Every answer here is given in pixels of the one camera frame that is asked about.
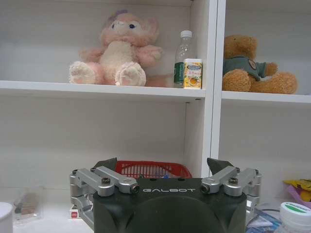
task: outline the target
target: white container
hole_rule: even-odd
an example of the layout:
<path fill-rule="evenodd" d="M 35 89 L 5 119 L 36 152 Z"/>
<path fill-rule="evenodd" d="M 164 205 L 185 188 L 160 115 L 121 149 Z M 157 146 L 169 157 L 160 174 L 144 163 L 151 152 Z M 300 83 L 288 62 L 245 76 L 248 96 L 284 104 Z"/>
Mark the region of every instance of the white container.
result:
<path fill-rule="evenodd" d="M 0 202 L 0 232 L 13 233 L 13 206 Z"/>
<path fill-rule="evenodd" d="M 293 202 L 281 204 L 282 225 L 275 233 L 311 233 L 311 209 Z"/>

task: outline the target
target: shelf board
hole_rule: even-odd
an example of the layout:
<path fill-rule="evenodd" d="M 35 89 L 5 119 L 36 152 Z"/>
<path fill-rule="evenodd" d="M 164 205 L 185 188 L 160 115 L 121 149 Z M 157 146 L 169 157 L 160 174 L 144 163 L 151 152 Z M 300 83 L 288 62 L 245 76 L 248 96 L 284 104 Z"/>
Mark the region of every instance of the shelf board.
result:
<path fill-rule="evenodd" d="M 13 203 L 21 188 L 0 187 L 0 201 Z M 14 226 L 14 233 L 93 233 L 82 219 L 69 219 L 70 191 L 43 190 L 43 217 Z"/>
<path fill-rule="evenodd" d="M 191 102 L 205 90 L 142 86 L 0 81 L 0 95 L 126 101 Z"/>
<path fill-rule="evenodd" d="M 311 96 L 222 91 L 222 103 L 247 106 L 311 107 Z"/>
<path fill-rule="evenodd" d="M 55 0 L 55 1 L 102 2 L 102 3 L 114 3 L 114 4 L 184 6 L 184 7 L 190 7 L 192 3 L 191 0 Z"/>
<path fill-rule="evenodd" d="M 228 10 L 311 14 L 310 0 L 228 0 Z"/>

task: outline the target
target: bolt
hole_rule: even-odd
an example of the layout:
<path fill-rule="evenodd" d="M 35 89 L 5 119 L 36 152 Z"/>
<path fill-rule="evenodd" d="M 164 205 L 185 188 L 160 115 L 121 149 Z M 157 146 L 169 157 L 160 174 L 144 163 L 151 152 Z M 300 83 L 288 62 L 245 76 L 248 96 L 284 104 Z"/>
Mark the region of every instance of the bolt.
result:
<path fill-rule="evenodd" d="M 123 182 L 125 182 L 125 183 L 130 183 L 132 181 L 132 179 L 125 179 L 125 180 L 123 180 Z"/>
<path fill-rule="evenodd" d="M 110 183 L 110 178 L 102 178 L 102 184 Z"/>
<path fill-rule="evenodd" d="M 201 191 L 202 191 L 203 194 L 207 194 L 207 193 L 209 193 L 210 188 L 209 188 L 208 185 L 204 184 L 204 185 L 201 186 Z"/>
<path fill-rule="evenodd" d="M 138 192 L 139 192 L 139 190 L 140 190 L 139 185 L 134 185 L 134 186 L 133 186 L 133 187 L 131 187 L 131 189 L 130 189 L 130 191 L 131 191 L 131 193 L 132 193 L 132 194 L 136 194 L 136 193 L 138 193 Z"/>
<path fill-rule="evenodd" d="M 237 184 L 239 182 L 239 180 L 235 177 L 230 177 L 229 178 L 229 183 L 230 184 Z"/>

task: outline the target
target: yellow carton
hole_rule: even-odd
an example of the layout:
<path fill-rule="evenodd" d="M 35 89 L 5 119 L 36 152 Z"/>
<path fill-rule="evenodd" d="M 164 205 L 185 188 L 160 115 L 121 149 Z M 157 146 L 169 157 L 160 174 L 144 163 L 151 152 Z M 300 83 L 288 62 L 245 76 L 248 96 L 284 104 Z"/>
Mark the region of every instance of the yellow carton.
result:
<path fill-rule="evenodd" d="M 184 60 L 184 88 L 201 89 L 202 88 L 202 59 Z"/>

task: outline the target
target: red basket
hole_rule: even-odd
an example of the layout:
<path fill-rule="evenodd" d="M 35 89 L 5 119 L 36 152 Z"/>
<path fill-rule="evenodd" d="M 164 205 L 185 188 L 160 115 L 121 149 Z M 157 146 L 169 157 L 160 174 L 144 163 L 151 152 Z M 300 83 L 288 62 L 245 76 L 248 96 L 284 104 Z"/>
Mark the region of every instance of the red basket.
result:
<path fill-rule="evenodd" d="M 181 164 L 151 161 L 117 161 L 116 172 L 135 179 L 141 175 L 144 178 L 192 178 Z"/>

